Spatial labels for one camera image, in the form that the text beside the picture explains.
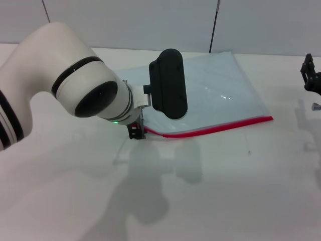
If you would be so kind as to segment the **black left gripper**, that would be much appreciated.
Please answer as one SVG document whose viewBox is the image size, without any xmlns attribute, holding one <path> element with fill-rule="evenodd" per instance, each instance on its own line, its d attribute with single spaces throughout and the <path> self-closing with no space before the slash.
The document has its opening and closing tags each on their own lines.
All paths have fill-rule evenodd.
<svg viewBox="0 0 321 241">
<path fill-rule="evenodd" d="M 138 139 L 138 130 L 139 130 L 139 139 L 140 140 L 145 139 L 146 138 L 146 136 L 145 136 L 146 131 L 144 128 L 144 123 L 143 123 L 143 121 L 144 121 L 143 107 L 135 108 L 131 117 L 132 117 L 132 122 L 126 126 L 127 130 L 128 130 L 129 138 L 131 140 L 132 139 L 137 140 Z"/>
</svg>

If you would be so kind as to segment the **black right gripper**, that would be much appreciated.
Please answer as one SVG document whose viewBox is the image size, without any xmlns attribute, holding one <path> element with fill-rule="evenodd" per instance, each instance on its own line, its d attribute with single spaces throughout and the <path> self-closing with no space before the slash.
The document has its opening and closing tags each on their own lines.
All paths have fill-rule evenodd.
<svg viewBox="0 0 321 241">
<path fill-rule="evenodd" d="M 301 75 L 304 80 L 304 89 L 321 95 L 320 72 L 315 73 L 314 63 L 311 53 L 308 53 L 301 67 Z"/>
</svg>

